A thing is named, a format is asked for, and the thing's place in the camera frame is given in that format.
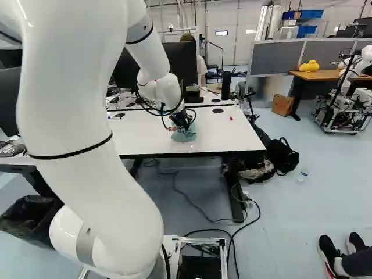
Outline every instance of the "cubicle partition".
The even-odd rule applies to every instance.
[[[293,76],[288,72],[298,65],[316,60],[322,70],[335,69],[341,52],[362,49],[372,38],[312,38],[255,41],[248,64],[248,86],[255,89],[254,107],[271,106],[273,95],[287,95]]]

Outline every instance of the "desk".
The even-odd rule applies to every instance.
[[[290,93],[291,96],[295,97],[294,104],[292,107],[291,116],[296,120],[300,121],[301,118],[296,114],[297,107],[300,103],[301,97],[303,95],[303,92],[305,90],[306,83],[315,83],[315,82],[321,82],[322,86],[325,86],[325,82],[328,83],[329,86],[326,88],[326,90],[333,89],[334,88],[334,82],[336,82],[339,78],[339,70],[319,70],[315,72],[302,72],[302,71],[289,71],[289,73],[293,76],[295,76],[293,80],[293,86],[292,91]]]
[[[202,103],[185,103],[186,108],[201,108],[204,106],[232,106],[234,105],[233,100],[221,100],[220,94],[213,94],[211,92],[208,92],[206,90],[206,87],[202,87],[200,89],[200,96],[204,97],[204,101]],[[119,103],[119,107],[115,107],[115,105],[110,104],[108,106],[108,112],[114,112],[114,111],[128,111],[128,110],[143,110],[144,108],[141,105],[134,105],[134,106],[128,106],[129,104],[133,103],[136,99],[135,94],[131,94],[130,92],[124,92],[121,93],[119,98],[122,99],[122,101]]]
[[[367,88],[372,89],[372,77],[371,76],[359,76],[351,78],[350,87],[346,93],[347,97],[351,97],[355,89],[357,88]]]
[[[109,120],[115,148],[122,159],[135,159],[130,170],[133,177],[144,158],[221,156],[225,162],[230,163],[233,158],[266,153],[266,148],[240,108],[225,106],[223,113],[214,113],[214,108],[216,107],[195,108],[198,115],[195,121],[198,135],[192,142],[173,141],[170,138],[172,132],[164,129],[160,117],[143,110],[126,111],[121,120]],[[234,219],[243,220],[242,203],[231,194],[234,186],[234,196],[238,199],[243,197],[239,177],[233,163],[228,169],[225,177],[232,215]],[[51,194],[32,158],[0,158],[0,171],[21,173],[37,192]]]

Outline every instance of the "person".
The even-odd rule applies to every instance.
[[[366,246],[356,232],[346,239],[349,255],[336,249],[331,238],[322,235],[319,238],[318,252],[325,265],[325,272],[330,279],[372,276],[372,248]]]
[[[196,42],[194,36],[191,33],[184,33],[181,38],[180,42]],[[204,58],[200,55],[196,56],[196,71],[198,72],[198,78],[201,79],[201,82],[198,83],[201,86],[205,86],[205,74],[207,73],[207,66],[205,65]]]

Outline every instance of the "backpack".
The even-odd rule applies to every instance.
[[[299,156],[298,152],[291,149],[285,138],[272,139],[267,146],[267,157],[274,164],[279,176],[293,171],[298,165]]]

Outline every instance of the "black shoe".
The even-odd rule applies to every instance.
[[[367,249],[368,247],[364,244],[362,238],[356,232],[352,232],[346,239],[346,247],[349,254],[356,253],[360,250]]]
[[[327,278],[329,279],[342,279],[342,278],[348,278],[344,276],[338,276],[337,273],[334,270],[334,263],[336,257],[343,257],[343,255],[340,253],[340,250],[337,250],[335,248],[335,245],[333,244],[331,238],[327,235],[322,235],[319,238],[319,244],[318,244],[318,253],[320,255],[320,258],[324,262],[325,265],[325,273],[327,274]]]

